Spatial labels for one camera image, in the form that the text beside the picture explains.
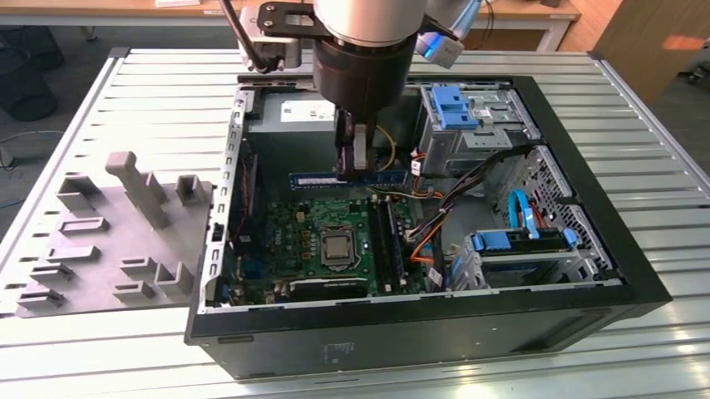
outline power supply label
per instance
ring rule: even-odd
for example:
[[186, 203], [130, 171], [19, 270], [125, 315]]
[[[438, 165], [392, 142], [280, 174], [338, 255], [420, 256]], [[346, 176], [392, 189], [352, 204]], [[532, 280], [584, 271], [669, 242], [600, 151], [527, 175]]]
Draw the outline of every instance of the power supply label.
[[280, 105], [280, 121], [334, 121], [334, 105], [328, 100], [284, 101]]

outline metal bracket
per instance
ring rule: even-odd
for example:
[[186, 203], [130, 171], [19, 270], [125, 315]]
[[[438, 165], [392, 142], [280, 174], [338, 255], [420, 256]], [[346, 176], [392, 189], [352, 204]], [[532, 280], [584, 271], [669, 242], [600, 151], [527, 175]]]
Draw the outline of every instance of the metal bracket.
[[316, 18], [312, 4], [265, 2], [258, 9], [258, 28], [270, 37], [328, 39], [332, 34]]
[[457, 37], [453, 32], [444, 25], [441, 25], [436, 19], [424, 14], [424, 20], [421, 22], [421, 27], [418, 28], [418, 33], [426, 32], [436, 32], [457, 42]]
[[352, 166], [354, 170], [366, 169], [366, 125], [354, 125], [354, 137], [352, 138]]

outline blue ram module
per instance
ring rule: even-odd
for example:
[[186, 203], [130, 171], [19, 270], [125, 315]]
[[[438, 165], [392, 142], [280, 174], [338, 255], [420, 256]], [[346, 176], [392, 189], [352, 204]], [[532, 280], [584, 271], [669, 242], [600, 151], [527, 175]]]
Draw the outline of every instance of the blue ram module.
[[290, 173], [290, 190], [330, 189], [336, 187], [366, 187], [404, 185], [406, 182], [406, 170], [382, 170], [362, 175], [357, 180], [340, 181], [334, 172]]

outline wooden desk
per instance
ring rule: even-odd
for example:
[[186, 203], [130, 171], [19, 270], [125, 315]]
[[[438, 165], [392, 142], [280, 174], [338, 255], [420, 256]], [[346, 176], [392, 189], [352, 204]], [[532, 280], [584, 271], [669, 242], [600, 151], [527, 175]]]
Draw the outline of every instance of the wooden desk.
[[583, 12], [560, 45], [608, 60], [647, 105], [705, 44], [707, 0], [572, 0]]
[[[260, 3], [261, 0], [233, 0], [237, 9]], [[580, 16], [568, 0], [563, 0], [559, 8], [529, 0], [496, 0], [492, 7], [497, 32], [481, 47], [484, 49], [555, 51], [568, 24]], [[488, 8], [481, 7], [468, 39], [469, 47], [479, 43], [488, 13]], [[0, 24], [225, 26], [226, 22], [216, 0], [201, 0], [200, 6], [164, 8], [154, 8], [154, 0], [0, 0]]]

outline aluminum workbench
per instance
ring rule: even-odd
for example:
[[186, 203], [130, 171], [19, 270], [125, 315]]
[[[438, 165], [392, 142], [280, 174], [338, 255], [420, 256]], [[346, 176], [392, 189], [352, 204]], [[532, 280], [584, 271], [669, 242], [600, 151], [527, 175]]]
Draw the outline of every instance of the aluminum workbench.
[[236, 75], [246, 72], [237, 52], [132, 50], [107, 59], [0, 245], [0, 397], [710, 394], [710, 181], [607, 63], [580, 53], [479, 52], [450, 71], [420, 58], [412, 69], [535, 77], [673, 301], [561, 353], [241, 383], [182, 343], [186, 308], [11, 317], [65, 175], [114, 185], [105, 155], [132, 150], [157, 180], [220, 179]]

